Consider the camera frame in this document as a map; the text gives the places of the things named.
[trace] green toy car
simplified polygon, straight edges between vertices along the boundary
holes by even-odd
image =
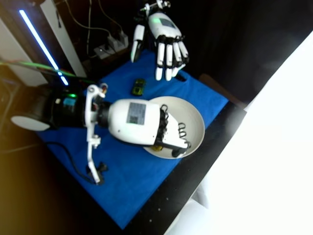
[[[136,96],[141,96],[143,94],[143,89],[146,85],[145,79],[136,79],[133,89],[132,89],[132,94]]]

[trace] blue light strip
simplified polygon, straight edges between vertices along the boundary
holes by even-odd
[[[48,49],[45,47],[43,41],[41,40],[41,38],[39,37],[37,31],[35,30],[33,24],[30,22],[28,16],[26,15],[24,10],[19,10],[20,15],[22,16],[24,22],[27,24],[29,30],[31,31],[31,33],[33,34],[34,38],[36,39],[36,41],[38,42],[39,46],[41,47],[41,49],[43,50],[43,52],[45,53],[46,57],[48,58],[48,60],[50,61],[51,65],[54,67],[55,70],[58,70],[59,67],[57,66],[57,64],[55,63],[54,59],[52,58],[51,54],[49,53]],[[67,80],[65,79],[64,76],[62,76],[61,72],[58,72],[61,80],[63,81],[64,85],[68,85]]]

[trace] blue tablecloth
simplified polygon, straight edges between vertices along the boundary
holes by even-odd
[[[199,110],[207,127],[227,103],[227,99],[187,73],[180,71],[180,74],[187,81],[172,79],[167,82],[164,78],[156,81],[155,56],[144,51],[138,62],[128,62],[102,79],[109,86],[105,100],[114,102],[122,98],[134,98],[131,95],[134,81],[144,78],[146,86],[140,98],[149,100],[164,95],[183,98]],[[63,149],[54,145],[49,148],[117,225],[124,229],[180,160],[161,159],[142,147],[123,144],[114,139],[107,129],[96,128],[95,133],[102,141],[93,151],[94,162],[96,165],[104,162],[109,168],[104,172],[105,183],[101,186],[89,184],[80,178]],[[86,129],[60,128],[38,134],[43,141],[63,143],[73,155],[78,168],[86,172]]]

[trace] power strip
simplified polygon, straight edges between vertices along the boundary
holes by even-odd
[[[119,40],[113,37],[108,37],[108,43],[108,47],[106,44],[103,44],[93,49],[100,59],[105,59],[116,52],[126,49],[128,47],[128,36],[124,32],[120,32]]]

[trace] white bowl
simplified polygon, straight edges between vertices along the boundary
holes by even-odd
[[[186,138],[190,141],[191,147],[178,158],[186,157],[195,152],[201,145],[205,133],[204,121],[199,111],[188,101],[174,96],[161,96],[150,101],[160,106],[166,104],[168,107],[167,112],[178,122],[186,124]],[[144,147],[144,149],[159,158],[177,159],[172,157],[172,150],[168,148],[163,148],[161,151],[154,151],[150,147]]]

